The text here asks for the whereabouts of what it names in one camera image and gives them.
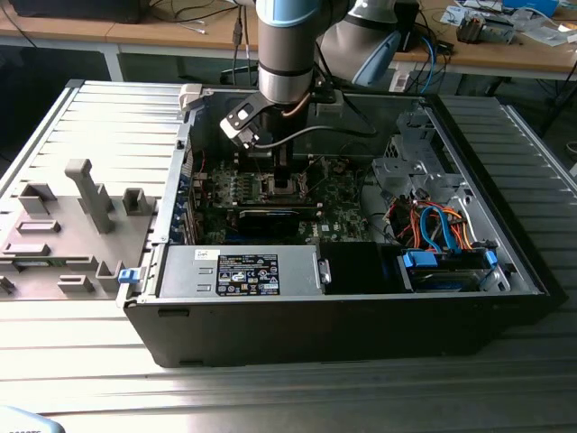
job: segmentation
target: cable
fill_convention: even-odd
[[[326,60],[325,60],[325,56],[323,55],[323,52],[321,51],[321,46],[318,44],[318,42],[316,43],[316,50],[318,51],[318,57],[320,58],[321,63],[323,64],[323,68],[325,68],[326,74],[328,75],[329,83],[331,84],[331,86],[335,87],[333,72],[331,72],[331,70],[329,69],[328,64],[326,63]]]
[[[318,45],[318,42],[316,43],[316,49],[318,50],[318,54],[319,57],[321,59],[321,62],[323,63],[323,67],[326,70],[326,73],[328,74],[328,77],[331,81],[331,84],[336,87],[336,85],[334,84],[334,80],[333,80],[333,74],[331,73],[331,70],[328,68],[328,65],[326,64],[326,60],[325,60],[325,56],[323,56],[323,52],[321,52],[320,46]],[[369,133],[364,133],[362,131],[354,131],[353,129],[346,129],[346,128],[341,128],[338,126],[327,126],[327,125],[316,125],[316,126],[309,126],[308,128],[305,129],[301,129],[300,131],[297,131],[291,135],[289,135],[288,137],[283,138],[282,140],[279,140],[275,143],[271,143],[271,144],[254,144],[254,147],[256,149],[274,149],[276,147],[279,147],[285,143],[288,143],[302,135],[305,134],[310,134],[313,133],[314,131],[330,131],[332,133],[338,133],[338,134],[346,134],[346,135],[352,135],[355,137],[361,137],[361,138],[372,138],[372,137],[376,137],[377,135],[379,135],[379,131],[377,131],[377,128],[375,128],[375,126],[372,124],[372,122],[369,120],[369,118],[364,115],[363,112],[361,112],[361,110],[359,110],[355,104],[353,104],[353,102],[351,102],[351,100],[347,97],[347,95],[343,94],[343,101],[346,105],[348,105],[355,114],[357,114],[357,116],[359,116],[362,121],[368,125],[371,128],[371,131]]]
[[[247,18],[246,6],[243,6],[243,18],[244,18],[244,46],[246,49],[246,66],[249,71],[249,86],[252,86],[251,49],[249,47],[249,19]]]
[[[546,83],[542,79],[536,79],[537,84],[539,87],[549,96],[549,97],[556,97],[555,94],[551,93],[553,90],[546,86]]]
[[[559,93],[558,93],[559,95],[561,95],[563,93],[563,91],[565,90],[565,87],[567,86],[567,84],[569,84],[569,80],[571,79],[572,75],[575,73],[576,69],[577,69],[577,60],[575,61],[575,63],[573,63],[573,67],[571,68],[571,72],[569,72],[569,75],[567,76],[563,85],[561,86],[561,90],[559,90]]]
[[[533,9],[532,7],[519,7],[517,10],[518,10],[518,11],[525,10],[525,11],[532,12],[532,13],[534,13],[534,14],[541,15],[543,18],[545,18],[546,21],[548,21],[550,24],[552,24],[552,25],[555,27],[555,29],[559,28],[559,24],[558,24],[558,23],[556,23],[555,21],[553,21],[553,20],[552,20],[551,18],[549,18],[547,15],[543,14],[541,11],[537,11],[536,9]]]
[[[2,153],[0,153],[0,160],[4,160],[6,162],[10,162],[11,164],[14,162],[14,160],[11,160],[10,158],[4,156]]]
[[[238,45],[234,47],[233,54],[233,86],[236,86],[236,58],[238,57]]]
[[[570,153],[571,155],[577,155],[577,142],[568,142],[565,145],[565,150]]]
[[[300,131],[298,131],[294,134],[291,134],[288,137],[283,138],[282,140],[278,140],[275,143],[255,144],[254,147],[256,149],[274,149],[275,147],[279,147],[279,146],[286,144],[292,140],[295,140],[296,138],[298,138],[302,135],[313,133],[314,131],[329,131],[331,133],[352,135],[354,137],[361,137],[361,138],[372,138],[372,137],[377,136],[377,134],[378,134],[377,131],[370,132],[370,133],[364,133],[362,131],[354,131],[353,129],[345,129],[345,128],[340,128],[338,126],[326,126],[326,125],[320,124],[320,125],[316,125],[316,126],[309,126],[308,128],[305,128],[305,129],[301,129]]]
[[[204,5],[183,7],[183,8],[181,8],[181,9],[178,9],[178,11],[176,11],[176,12],[174,13],[174,18],[177,19],[182,13],[184,13],[184,12],[186,12],[186,11],[192,11],[192,10],[195,10],[195,9],[202,9],[203,7],[208,7],[208,6],[210,6],[210,5],[211,5],[212,3],[214,3],[214,2],[215,2],[215,0],[210,0],[208,3],[206,3],[206,4],[204,4]]]
[[[374,155],[374,154],[372,153],[372,150],[371,150],[371,148],[367,145],[367,143],[363,143],[363,142],[347,142],[347,143],[343,144],[343,145],[341,146],[341,148],[339,149],[339,152],[337,153],[337,156],[343,155],[344,149],[346,149],[347,147],[352,146],[352,145],[354,145],[354,144],[356,144],[356,145],[358,145],[358,146],[361,146],[365,151],[367,151],[367,152],[369,153],[370,156],[372,156],[372,157],[374,157],[374,158],[378,158],[377,155]]]
[[[238,6],[238,16],[236,17],[236,23],[234,23],[233,30],[233,44],[234,44],[234,54],[233,54],[233,85],[236,86],[236,59],[238,57],[238,47],[243,42],[243,9]]]
[[[426,80],[425,86],[420,91],[420,93],[423,94],[425,93],[426,88],[429,87],[429,84],[431,83],[431,78],[433,77],[433,73],[435,72],[435,50],[433,50],[431,42],[429,42],[425,38],[425,36],[421,36],[421,39],[426,43],[426,46],[428,47],[429,52],[431,53],[431,70],[429,70],[429,76],[428,79]]]
[[[205,15],[201,15],[201,16],[195,16],[194,18],[187,18],[186,20],[166,20],[156,14],[152,14],[152,16],[154,18],[156,18],[159,21],[163,21],[164,23],[190,23],[191,21],[198,21],[198,20],[202,20],[205,18],[208,18],[209,16],[213,16],[213,15],[217,15],[217,14],[222,14],[224,12],[228,12],[228,11],[232,11],[234,9],[236,9],[238,6],[233,6],[233,7],[227,7],[225,9],[221,9],[219,11],[215,11],[212,12],[210,14],[205,14]]]
[[[24,33],[24,31],[18,26],[18,24],[16,24],[16,23],[14,22],[14,20],[13,20],[12,18],[10,18],[10,15],[8,14],[8,12],[6,12],[6,9],[5,9],[5,7],[4,7],[4,1],[3,1],[3,0],[0,0],[0,7],[2,7],[2,12],[4,12],[4,15],[6,16],[6,19],[7,19],[10,23],[12,23],[12,25],[16,28],[16,30],[18,30],[18,32],[24,37],[24,39],[25,39],[26,41],[28,41],[28,42],[31,44],[31,46],[33,46],[34,48],[38,48],[38,47],[36,46],[36,44],[35,44],[34,42],[32,42],[32,39],[30,39],[30,38],[28,37],[28,35],[26,35],[26,33]]]
[[[460,248],[456,244],[455,239],[451,236],[451,230],[449,229],[449,222],[447,220],[446,215],[444,214],[444,210],[441,207],[429,206],[426,207],[421,213],[420,228],[423,239],[425,239],[425,241],[429,245],[435,248],[438,253],[441,253],[443,251],[441,247],[438,244],[436,244],[435,241],[433,241],[426,232],[426,216],[433,210],[436,211],[441,217],[441,227],[443,228],[444,241],[446,242],[447,247],[451,250],[458,251]]]
[[[306,95],[303,96],[303,98],[300,100],[300,102],[297,104],[297,106],[295,106],[292,110],[290,110],[289,112],[283,111],[281,114],[283,117],[292,117],[293,115],[295,115],[296,113],[298,113],[308,102],[308,100],[310,99],[310,92],[308,92]]]

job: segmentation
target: warning label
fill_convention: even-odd
[[[220,255],[219,296],[280,295],[279,257],[276,254]]]

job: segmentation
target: table leg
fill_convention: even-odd
[[[408,76],[417,64],[412,61],[400,61],[395,65],[395,74],[390,81],[389,92],[403,93],[407,88]]]
[[[105,56],[106,66],[110,74],[111,81],[124,81],[123,70],[120,66],[120,51],[115,43],[107,43],[100,51]]]

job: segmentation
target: black cable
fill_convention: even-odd
[[[443,75],[442,75],[440,78],[437,78],[437,79],[435,79],[435,80],[431,80],[431,82],[429,83],[429,87],[434,86],[434,85],[437,84],[439,81],[440,81],[441,83],[443,83],[444,76],[445,76],[446,71],[447,71],[447,65],[448,65],[449,63],[451,63],[451,56],[449,56],[449,59],[447,59],[447,56],[446,56],[446,55],[444,55],[443,53],[441,53],[441,55],[443,56],[443,59],[444,59],[444,65],[443,65],[442,68],[440,68],[437,72],[435,72],[435,73],[433,74],[433,78],[436,77],[436,76],[439,75],[439,74],[443,74]],[[408,79],[411,80],[411,84],[414,84],[414,82],[416,82],[416,84],[417,84],[417,89],[418,89],[418,86],[424,86],[424,85],[425,85],[425,82],[419,81],[419,80],[416,79],[416,78],[415,78],[415,79],[412,79],[411,77],[409,77]]]
[[[569,75],[567,76],[563,85],[561,86],[561,90],[559,90],[559,95],[561,95],[563,93],[563,91],[565,90],[565,87],[567,86],[567,84],[569,84],[569,80],[571,79],[572,75],[575,73],[576,69],[577,69],[577,60],[575,61],[575,63],[573,63],[573,67],[571,68],[571,72],[569,72]]]
[[[325,56],[323,55],[323,52],[321,51],[321,46],[318,44],[318,42],[316,42],[316,50],[318,51],[318,57],[320,58],[321,63],[323,63],[323,68],[325,68],[326,71],[326,75],[323,74],[324,77],[327,78],[328,76],[329,83],[331,84],[331,86],[335,87],[333,73],[331,72],[331,70],[328,67],[328,64],[326,63]]]
[[[539,87],[549,96],[549,97],[556,97],[554,92],[551,88],[549,88],[546,83],[541,79],[536,79],[537,84]]]
[[[251,46],[249,45],[249,19],[246,13],[246,6],[243,6],[243,18],[244,18],[244,43],[246,43],[246,66],[249,70],[249,86],[252,86],[252,73],[251,73]]]
[[[14,160],[11,160],[10,158],[4,156],[2,153],[0,153],[0,160],[10,162],[11,164],[14,162]]]
[[[355,145],[358,145],[358,146],[361,146],[361,147],[362,147],[365,151],[367,151],[367,152],[369,153],[369,155],[372,156],[373,158],[378,158],[378,156],[375,156],[375,155],[372,154],[372,150],[371,150],[371,148],[367,145],[367,143],[363,143],[363,142],[347,142],[347,143],[345,143],[345,144],[343,144],[343,145],[341,146],[341,148],[339,149],[339,152],[337,153],[337,155],[338,155],[338,156],[342,156],[344,149],[346,149],[347,147],[352,146],[352,145],[354,145],[354,144],[355,144]]]
[[[236,86],[236,58],[238,57],[238,45],[234,47],[233,54],[233,86]]]
[[[561,86],[561,89],[559,90],[559,94],[558,94],[557,98],[555,99],[554,106],[551,107],[551,109],[549,110],[549,112],[546,115],[545,120],[543,121],[543,123],[541,124],[541,127],[539,128],[539,135],[540,136],[543,137],[545,135],[545,133],[549,130],[549,128],[551,127],[551,125],[553,124],[555,119],[559,116],[559,114],[561,114],[561,112],[563,111],[565,106],[573,99],[573,97],[577,93],[577,83],[575,83],[573,85],[573,87],[571,88],[571,90],[569,90],[569,92],[567,92],[566,94],[563,93],[565,91],[565,88],[569,84],[569,81],[571,80],[572,75],[575,73],[576,69],[577,69],[577,60],[575,61],[575,63],[573,63],[573,66],[571,68],[571,71],[569,72],[569,75],[567,75],[567,78],[565,79],[563,85]]]
[[[206,3],[204,5],[182,7],[180,9],[178,9],[178,11],[176,11],[176,13],[174,13],[174,18],[177,19],[181,14],[185,13],[186,11],[193,11],[195,9],[202,9],[203,7],[208,7],[214,2],[215,2],[215,0],[210,0],[208,3]]]
[[[431,27],[429,26],[429,22],[426,20],[425,14],[423,14],[423,11],[419,9],[419,14],[421,15],[421,17],[423,18],[423,22],[424,24],[421,23],[415,23],[415,25],[418,25],[420,27],[423,27],[426,30],[427,36],[428,36],[428,40],[429,42],[431,42],[431,45],[433,45],[433,48],[436,49],[436,45],[437,45],[437,39],[436,39],[436,35],[435,33],[431,30]],[[415,89],[415,93],[418,93],[418,87],[419,85],[424,86],[424,84],[421,84],[419,79],[421,78],[421,75],[423,74],[423,71],[425,70],[425,66],[428,65],[431,61],[431,53],[428,52],[427,54],[427,58],[426,58],[426,62],[423,63],[423,66],[421,67],[421,70],[418,72],[417,76],[415,77],[415,79],[411,79],[411,84],[408,85],[408,88],[405,89],[405,93],[408,93],[411,88],[413,87],[414,84],[417,84],[417,88]]]
[[[256,149],[274,149],[275,147],[279,147],[279,146],[286,144],[292,140],[295,140],[296,138],[298,138],[302,135],[313,133],[314,131],[329,131],[331,133],[352,135],[354,137],[361,137],[361,138],[372,138],[372,137],[377,136],[377,134],[378,134],[378,131],[376,131],[376,130],[374,130],[374,132],[364,133],[362,131],[354,131],[353,129],[346,129],[346,128],[340,128],[338,126],[327,126],[324,124],[319,124],[316,126],[309,126],[308,128],[301,129],[300,131],[297,131],[296,133],[291,134],[288,137],[283,138],[282,140],[278,140],[275,143],[255,144],[254,147]]]
[[[334,86],[333,74],[331,73],[331,70],[329,69],[329,67],[326,63],[325,56],[323,55],[323,52],[321,52],[320,46],[318,45],[318,42],[316,43],[316,48],[318,49],[318,55],[321,59],[321,62],[323,63],[323,67],[326,70],[326,74],[328,75],[328,77],[331,81],[331,84],[333,84],[333,86]],[[369,133],[364,133],[362,131],[354,131],[353,129],[346,129],[346,128],[341,128],[338,126],[316,125],[316,126],[309,126],[308,128],[305,128],[305,129],[301,129],[300,131],[297,131],[297,132],[289,135],[288,137],[285,137],[282,140],[279,140],[275,143],[255,144],[254,147],[256,149],[274,149],[274,148],[279,147],[285,143],[288,143],[292,140],[295,140],[296,138],[298,138],[302,135],[313,133],[314,131],[329,131],[332,133],[352,135],[352,136],[361,137],[361,138],[372,138],[372,137],[375,137],[379,134],[379,131],[377,131],[377,129],[372,124],[372,122],[367,118],[367,116],[364,115],[361,112],[361,110],[359,110],[356,107],[356,105],[353,104],[351,102],[351,100],[345,94],[343,94],[343,101],[346,105],[348,105],[353,110],[353,112],[355,114],[357,114],[357,116],[359,116],[362,119],[362,121],[365,124],[367,124],[371,128],[371,131]]]
[[[237,8],[238,8],[238,16],[236,17],[236,23],[234,23],[234,29],[233,29],[233,44],[234,44],[233,85],[234,86],[236,86],[236,59],[238,57],[238,47],[243,42],[243,8],[240,6],[237,6]]]
[[[30,39],[30,38],[28,37],[28,35],[26,35],[26,33],[24,33],[24,31],[18,26],[18,24],[16,24],[16,23],[13,21],[13,19],[10,18],[10,15],[8,14],[8,12],[6,12],[6,9],[5,9],[5,7],[4,7],[4,1],[2,1],[2,0],[0,0],[0,7],[2,7],[2,12],[4,12],[4,15],[6,16],[6,19],[7,19],[10,23],[12,23],[12,25],[16,28],[16,30],[18,30],[18,32],[20,32],[20,34],[24,37],[24,39],[25,39],[26,41],[28,41],[28,42],[31,44],[31,46],[33,46],[34,48],[38,48],[38,47],[36,46],[36,44],[35,44],[34,42],[32,42],[32,39]]]
[[[238,7],[238,6],[227,7],[227,8],[225,8],[225,9],[221,9],[221,10],[219,10],[219,11],[215,11],[215,12],[212,12],[212,13],[210,13],[210,14],[205,14],[205,15],[201,15],[201,16],[195,16],[194,18],[187,18],[186,20],[172,20],[172,21],[171,21],[171,20],[166,20],[166,19],[164,19],[164,18],[162,18],[162,17],[160,17],[160,16],[158,16],[158,15],[156,15],[156,14],[154,14],[154,13],[152,13],[152,16],[153,16],[154,18],[156,18],[157,20],[159,20],[159,21],[163,21],[164,23],[189,23],[189,22],[191,22],[191,21],[198,21],[198,20],[202,20],[202,19],[204,19],[204,18],[208,18],[209,16],[213,16],[213,15],[217,15],[217,14],[222,14],[222,13],[228,12],[228,11],[232,11],[232,10],[236,9],[237,7]]]

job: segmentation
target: metal workbench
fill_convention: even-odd
[[[0,230],[25,181],[50,178],[57,194],[77,195],[62,170],[69,157],[90,158],[111,195],[138,187],[161,199],[178,93],[66,88],[0,182]],[[68,433],[575,431],[576,281],[568,270],[560,309],[472,357],[218,369],[159,367],[114,300],[0,302],[0,404]]]

